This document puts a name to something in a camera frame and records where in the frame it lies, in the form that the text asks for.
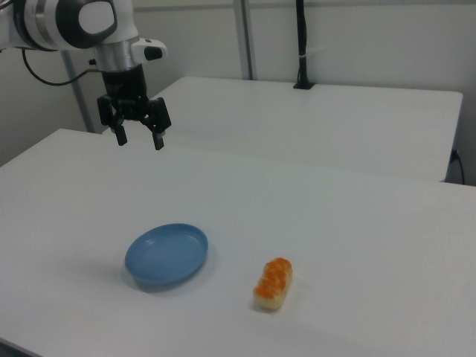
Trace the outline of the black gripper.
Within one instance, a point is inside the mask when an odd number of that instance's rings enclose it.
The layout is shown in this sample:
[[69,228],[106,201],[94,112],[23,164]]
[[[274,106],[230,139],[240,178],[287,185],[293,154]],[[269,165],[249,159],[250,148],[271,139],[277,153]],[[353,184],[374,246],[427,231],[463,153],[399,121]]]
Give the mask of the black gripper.
[[125,120],[139,120],[152,133],[156,150],[164,147],[164,135],[171,127],[167,105],[162,97],[149,100],[142,65],[124,71],[103,71],[106,95],[97,99],[100,122],[115,134],[118,145],[127,143]]

